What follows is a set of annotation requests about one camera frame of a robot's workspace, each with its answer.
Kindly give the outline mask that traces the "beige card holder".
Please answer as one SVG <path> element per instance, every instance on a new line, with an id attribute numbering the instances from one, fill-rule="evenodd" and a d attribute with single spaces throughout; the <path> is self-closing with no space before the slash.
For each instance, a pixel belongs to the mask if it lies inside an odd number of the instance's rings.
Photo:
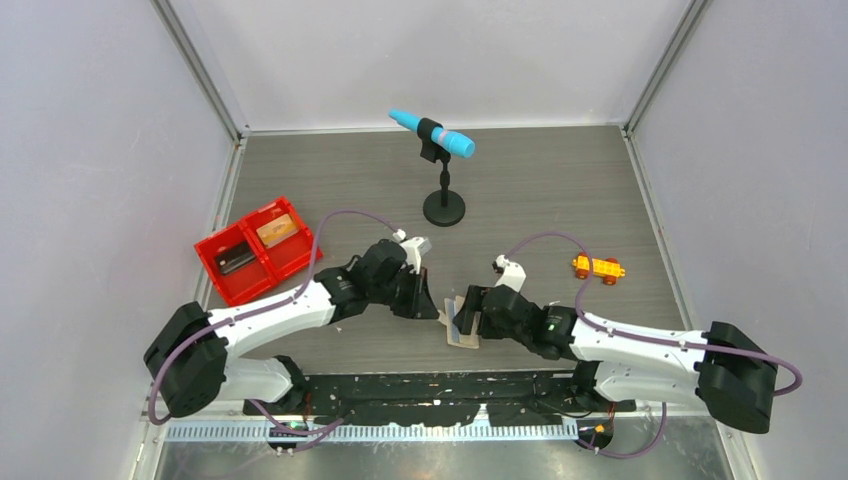
<path id="1" fill-rule="evenodd" d="M 439 322 L 445 327 L 446 342 L 449 346 L 465 349 L 479 349 L 480 337 L 476 334 L 461 334 L 453 319 L 465 303 L 464 296 L 455 296 L 444 300 L 444 310 L 440 312 Z"/>

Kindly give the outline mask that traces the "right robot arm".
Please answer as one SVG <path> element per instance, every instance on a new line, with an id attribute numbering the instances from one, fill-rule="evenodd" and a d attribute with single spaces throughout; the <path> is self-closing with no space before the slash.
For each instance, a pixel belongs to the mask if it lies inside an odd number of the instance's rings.
<path id="1" fill-rule="evenodd" d="M 705 408 L 736 430 L 765 434 L 771 426 L 777 365 L 732 324 L 707 331 L 625 325 L 573 307 L 539 306 L 508 286 L 472 285 L 448 309 L 461 335 L 511 339 L 546 360 L 575 364 L 569 391 L 581 410 L 627 401 Z"/>

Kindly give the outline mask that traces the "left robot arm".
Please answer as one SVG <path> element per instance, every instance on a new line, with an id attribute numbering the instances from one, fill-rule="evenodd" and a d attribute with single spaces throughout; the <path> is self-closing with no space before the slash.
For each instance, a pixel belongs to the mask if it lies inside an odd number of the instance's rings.
<path id="1" fill-rule="evenodd" d="M 193 415 L 216 400 L 256 400 L 284 414 L 307 398 L 300 370 L 287 356 L 247 353 L 302 330 L 337 323 L 385 305 L 399 318 L 433 320 L 423 257 L 426 237 L 382 239 L 341 267 L 326 268 L 296 289 L 241 306 L 204 310 L 180 306 L 143 356 L 154 380 L 150 399 L 162 399 L 171 418 Z"/>

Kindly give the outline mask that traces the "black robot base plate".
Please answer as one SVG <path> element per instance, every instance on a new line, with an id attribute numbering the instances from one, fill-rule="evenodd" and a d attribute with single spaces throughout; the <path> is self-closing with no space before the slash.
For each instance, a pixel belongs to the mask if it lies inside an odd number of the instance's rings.
<path id="1" fill-rule="evenodd" d="M 613 404 L 574 384 L 573 376 L 571 370 L 314 374 L 264 407 L 321 426 L 336 419 L 348 426 L 466 426 L 480 413 L 495 426 L 547 426 L 634 411 L 634 401 Z"/>

